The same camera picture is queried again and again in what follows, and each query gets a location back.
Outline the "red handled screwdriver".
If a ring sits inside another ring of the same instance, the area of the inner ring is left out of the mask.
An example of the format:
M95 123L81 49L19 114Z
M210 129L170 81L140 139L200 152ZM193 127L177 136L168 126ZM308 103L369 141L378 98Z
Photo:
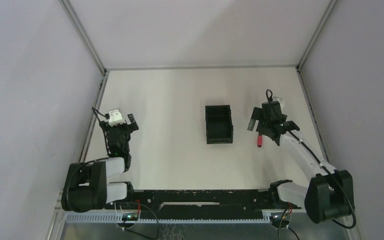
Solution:
M261 134L259 134L257 137L257 147L261 148L262 145L263 145L263 136Z

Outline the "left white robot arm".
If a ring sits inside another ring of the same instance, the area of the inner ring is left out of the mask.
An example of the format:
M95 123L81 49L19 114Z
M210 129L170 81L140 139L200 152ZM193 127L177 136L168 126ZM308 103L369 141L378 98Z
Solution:
M64 211L85 213L101 210L106 204L117 201L129 209L136 203L137 196L128 190L128 182L109 183L108 178L127 172L131 166L131 134L139 129L133 114L126 119L118 110L106 115L99 122L103 132L106 157L69 165L64 183L61 206Z

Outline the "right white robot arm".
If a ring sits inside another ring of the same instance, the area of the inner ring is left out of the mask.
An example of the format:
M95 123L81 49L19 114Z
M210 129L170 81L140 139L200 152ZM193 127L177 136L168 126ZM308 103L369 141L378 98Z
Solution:
M310 220L319 224L351 216L352 224L341 227L352 229L357 223L354 203L353 177L347 170L338 170L321 155L316 154L305 139L298 125L287 120L278 101L262 103L254 107L247 127L258 133L258 147L263 137L268 137L287 152L308 180L303 186L291 179L278 180L270 184L269 203L282 208L291 203L306 211Z

